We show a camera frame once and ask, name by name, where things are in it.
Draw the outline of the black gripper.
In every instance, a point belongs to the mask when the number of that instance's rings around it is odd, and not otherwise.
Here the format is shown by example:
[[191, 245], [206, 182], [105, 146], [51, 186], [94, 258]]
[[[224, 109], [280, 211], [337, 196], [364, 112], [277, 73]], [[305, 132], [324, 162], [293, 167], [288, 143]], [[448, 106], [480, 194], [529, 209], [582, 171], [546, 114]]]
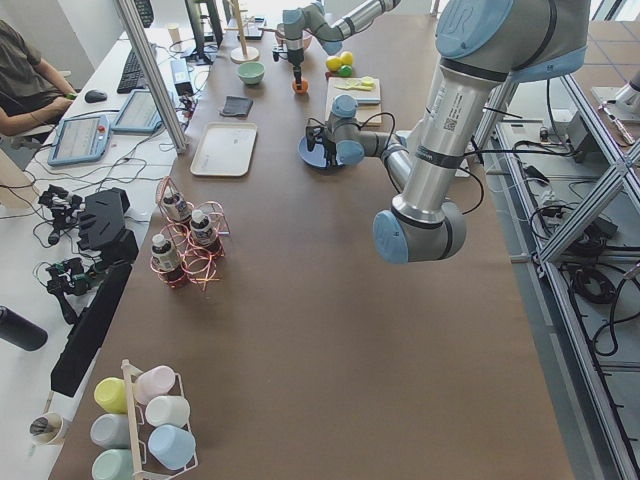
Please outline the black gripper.
[[324, 126], [305, 127], [305, 145], [310, 153], [322, 153], [324, 156], [334, 155], [334, 145], [329, 141]]
[[289, 49], [285, 44], [275, 45], [272, 48], [272, 58], [275, 62], [288, 61], [293, 68], [294, 84], [296, 86], [302, 85], [301, 66], [304, 61], [304, 49]]

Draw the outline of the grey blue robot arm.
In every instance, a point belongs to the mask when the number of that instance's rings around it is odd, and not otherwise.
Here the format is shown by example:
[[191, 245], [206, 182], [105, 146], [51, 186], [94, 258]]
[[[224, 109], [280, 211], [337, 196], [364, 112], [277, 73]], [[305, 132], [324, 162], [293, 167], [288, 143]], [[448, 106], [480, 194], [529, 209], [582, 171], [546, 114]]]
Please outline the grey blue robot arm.
[[447, 192], [491, 91], [573, 73], [584, 63], [587, 1], [452, 1], [436, 27], [440, 55], [433, 101], [403, 142], [364, 130], [357, 102], [337, 96], [320, 140], [328, 159], [355, 165], [378, 157], [402, 190], [373, 222], [389, 263], [442, 260], [462, 247], [466, 225]]
[[287, 60], [292, 66], [294, 90], [301, 92], [303, 87], [304, 32], [316, 38], [326, 53], [334, 55], [341, 50], [346, 39], [364, 31], [377, 17], [394, 10], [399, 4], [397, 0], [364, 1], [332, 24], [327, 20], [320, 1], [313, 1], [305, 7], [284, 10], [281, 21], [282, 33]]

